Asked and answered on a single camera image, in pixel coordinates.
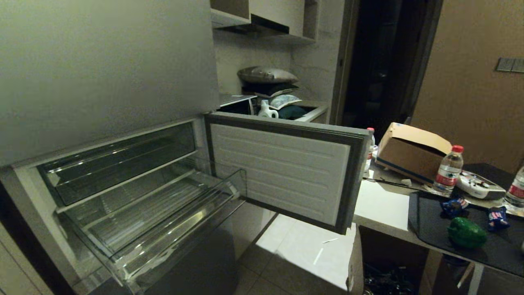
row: freezer door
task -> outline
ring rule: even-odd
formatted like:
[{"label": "freezer door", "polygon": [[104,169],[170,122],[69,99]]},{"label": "freezer door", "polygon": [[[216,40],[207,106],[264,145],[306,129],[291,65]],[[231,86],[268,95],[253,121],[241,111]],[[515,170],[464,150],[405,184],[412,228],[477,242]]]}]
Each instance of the freezer door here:
[{"label": "freezer door", "polygon": [[211,160],[247,171],[248,202],[346,233],[369,131],[222,112],[205,126]]}]

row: marble wall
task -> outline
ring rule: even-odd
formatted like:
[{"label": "marble wall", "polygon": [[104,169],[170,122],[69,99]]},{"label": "marble wall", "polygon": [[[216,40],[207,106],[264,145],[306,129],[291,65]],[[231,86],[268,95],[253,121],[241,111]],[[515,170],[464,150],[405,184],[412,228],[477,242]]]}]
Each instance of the marble wall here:
[{"label": "marble wall", "polygon": [[271,66],[291,69],[291,47],[213,30],[220,93],[239,94],[242,84],[236,73],[247,67]]},{"label": "marble wall", "polygon": [[316,43],[296,46],[291,52],[291,72],[299,77],[297,96],[331,105],[339,56],[344,0],[320,3]]}]

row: water bottle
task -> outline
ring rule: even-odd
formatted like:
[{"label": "water bottle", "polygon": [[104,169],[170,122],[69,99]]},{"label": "water bottle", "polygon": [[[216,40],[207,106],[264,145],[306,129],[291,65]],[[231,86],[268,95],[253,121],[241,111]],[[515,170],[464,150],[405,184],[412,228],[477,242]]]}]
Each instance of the water bottle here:
[{"label": "water bottle", "polygon": [[457,183],[457,179],[462,172],[464,160],[462,159],[462,152],[464,147],[461,145],[454,145],[451,148],[451,153],[442,159],[440,163],[439,172],[433,182],[434,194],[449,197]]},{"label": "water bottle", "polygon": [[374,128],[368,128],[368,130],[372,133],[371,135],[371,145],[369,146],[369,152],[367,154],[367,160],[366,160],[366,167],[364,168],[364,172],[369,171],[369,167],[371,166],[371,159],[373,158],[373,149],[375,147],[375,136],[373,133],[375,133]]},{"label": "water bottle", "polygon": [[524,207],[524,167],[517,172],[504,200],[515,207]]}]

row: red bottle cap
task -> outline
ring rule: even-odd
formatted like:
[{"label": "red bottle cap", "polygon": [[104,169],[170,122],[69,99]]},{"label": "red bottle cap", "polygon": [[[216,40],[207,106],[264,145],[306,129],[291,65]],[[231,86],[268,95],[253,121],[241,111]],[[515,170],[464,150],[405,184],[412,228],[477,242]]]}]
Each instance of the red bottle cap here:
[{"label": "red bottle cap", "polygon": [[451,148],[451,151],[456,152],[456,153],[462,153],[464,151],[464,147],[461,145],[454,145]]}]

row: transparent drawer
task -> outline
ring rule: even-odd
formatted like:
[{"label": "transparent drawer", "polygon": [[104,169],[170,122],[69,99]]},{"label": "transparent drawer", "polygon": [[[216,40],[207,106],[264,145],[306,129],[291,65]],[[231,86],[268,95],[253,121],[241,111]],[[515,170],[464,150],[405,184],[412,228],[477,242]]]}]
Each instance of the transparent drawer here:
[{"label": "transparent drawer", "polygon": [[191,123],[98,147],[38,167],[59,206],[129,180],[195,151]]},{"label": "transparent drawer", "polygon": [[188,244],[218,226],[220,220],[210,219],[241,195],[244,170],[188,157],[61,215],[113,276],[138,294],[169,271]]}]

